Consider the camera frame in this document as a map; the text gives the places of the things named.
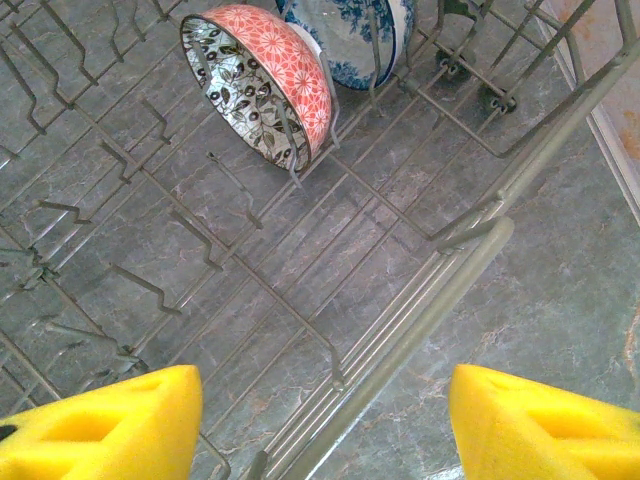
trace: gray marble surface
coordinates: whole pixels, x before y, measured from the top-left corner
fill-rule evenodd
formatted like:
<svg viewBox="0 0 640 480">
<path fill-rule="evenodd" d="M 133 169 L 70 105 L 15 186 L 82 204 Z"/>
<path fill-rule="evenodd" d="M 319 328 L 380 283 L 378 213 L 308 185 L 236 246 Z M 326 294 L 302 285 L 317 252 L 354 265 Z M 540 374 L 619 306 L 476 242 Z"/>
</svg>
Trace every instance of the gray marble surface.
<svg viewBox="0 0 640 480">
<path fill-rule="evenodd" d="M 132 46 L 125 62 L 117 63 L 108 45 L 113 27 L 108 2 L 79 3 L 81 7 L 72 0 L 51 1 L 86 44 L 87 69 L 105 73 L 98 87 L 78 98 L 75 111 L 61 110 L 46 81 L 26 63 L 27 50 L 9 37 L 16 48 L 7 50 L 38 97 L 35 116 L 50 126 L 46 136 L 34 136 L 25 120 L 29 102 L 0 65 L 0 79 L 8 85 L 0 94 L 0 142 L 21 157 L 0 170 L 0 226 L 22 247 L 35 247 L 84 314 L 119 345 L 133 347 L 149 368 L 171 363 L 199 367 L 205 381 L 202 432 L 229 459 L 231 477 L 237 478 L 328 374 L 328 351 L 318 336 L 344 355 L 433 251 L 433 244 L 403 224 L 359 265 L 396 217 L 371 201 L 355 178 L 336 186 L 343 170 L 331 158 L 304 180 L 304 192 L 295 190 L 262 217 L 263 229 L 252 229 L 245 216 L 246 198 L 206 153 L 214 153 L 251 192 L 254 214 L 264 213 L 282 191 L 287 173 L 267 164 L 212 114 L 175 48 L 175 25 L 157 22 L 150 3 L 140 2 L 136 18 L 148 30 L 146 41 L 132 43 L 136 36 L 123 20 L 117 44 L 123 50 Z M 173 15 L 180 19 L 210 3 L 190 0 Z M 252 3 L 272 6 L 267 0 Z M 514 21 L 524 16 L 517 3 L 496 3 Z M 27 18 L 36 5 L 26 0 L 20 15 L 9 19 Z M 115 5 L 124 19 L 132 2 Z M 419 5 L 424 29 L 433 24 L 433 6 L 432 1 Z M 8 34 L 7 20 L 1 25 L 0 32 Z M 468 23 L 447 19 L 445 26 L 443 42 L 454 45 Z M 478 66 L 484 69 L 508 35 L 495 19 L 488 19 L 487 26 L 478 51 Z M 79 95 L 87 82 L 75 69 L 78 54 L 68 40 L 55 33 L 42 11 L 23 29 L 60 71 L 61 91 Z M 519 41 L 496 74 L 522 71 L 534 55 L 530 45 Z M 417 80 L 434 75 L 433 57 L 432 49 L 418 59 Z M 486 114 L 478 106 L 476 88 L 471 82 L 457 89 L 438 83 L 431 93 L 447 108 L 468 94 L 457 115 L 477 128 Z M 483 138 L 497 149 L 508 147 L 567 92 L 549 59 L 522 89 L 518 110 L 491 124 Z M 346 89 L 339 96 L 344 124 L 367 97 Z M 159 127 L 141 106 L 143 97 L 168 112 L 172 145 L 157 139 Z M 434 109 L 414 102 L 400 88 L 386 92 L 381 108 L 384 116 L 367 115 L 346 136 L 336 157 L 398 208 L 416 202 L 411 218 L 427 231 L 469 208 L 506 165 L 473 142 L 465 146 L 467 137 L 452 124 L 429 136 L 437 118 Z M 100 128 L 90 128 L 85 113 Z M 128 152 L 124 172 L 100 148 L 105 139 Z M 147 173 L 136 172 L 133 164 L 144 165 Z M 123 173 L 130 184 L 119 179 Z M 43 199 L 76 205 L 80 218 L 92 223 L 75 225 L 71 215 L 34 204 Z M 215 234 L 218 243 L 211 251 L 176 219 L 176 209 L 188 209 L 191 221 Z M 446 400 L 450 373 L 460 362 L 640 408 L 638 227 L 586 125 L 510 216 L 517 229 L 507 248 L 315 478 L 461 478 Z M 243 242 L 235 255 L 225 253 L 239 236 Z M 0 248 L 12 247 L 0 235 Z M 220 263 L 223 271 L 212 270 L 205 257 Z M 0 261 L 4 296 L 24 283 L 31 265 L 28 258 Z M 157 296 L 118 276 L 111 264 L 163 289 L 165 305 L 180 315 L 158 311 Z M 301 330 L 292 310 L 311 318 L 315 337 Z M 51 320 L 88 328 L 79 309 L 69 307 L 50 286 L 13 295 L 1 314 L 2 330 L 63 396 L 137 373 L 92 377 L 92 372 L 114 368 L 111 347 L 71 344 L 68 336 L 47 332 L 44 326 Z M 232 355 L 239 345 L 240 354 Z M 5 359 L 6 353 L 0 345 L 0 363 L 31 391 L 33 401 L 52 401 L 51 392 L 14 356 Z M 20 394 L 5 375 L 0 382 L 4 416 Z M 192 477 L 219 474 L 220 466 L 200 445 Z"/>
</svg>

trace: wire rack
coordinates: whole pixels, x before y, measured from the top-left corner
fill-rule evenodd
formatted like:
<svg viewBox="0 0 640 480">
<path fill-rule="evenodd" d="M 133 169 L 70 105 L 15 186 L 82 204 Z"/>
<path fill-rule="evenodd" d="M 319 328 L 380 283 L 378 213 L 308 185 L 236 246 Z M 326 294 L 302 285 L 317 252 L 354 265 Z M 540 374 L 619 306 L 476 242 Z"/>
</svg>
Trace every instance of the wire rack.
<svg viewBox="0 0 640 480">
<path fill-rule="evenodd" d="M 540 0 L 418 2 L 405 64 L 338 89 L 334 135 L 290 177 L 190 78 L 179 20 L 208 3 L 0 4 L 0 414 L 194 363 L 192 477 L 305 478 L 498 254 L 502 215 L 640 42 L 616 1 L 623 46 L 585 78 L 571 28 L 593 0 L 564 23 Z M 558 46 L 575 88 L 532 94 Z"/>
</svg>

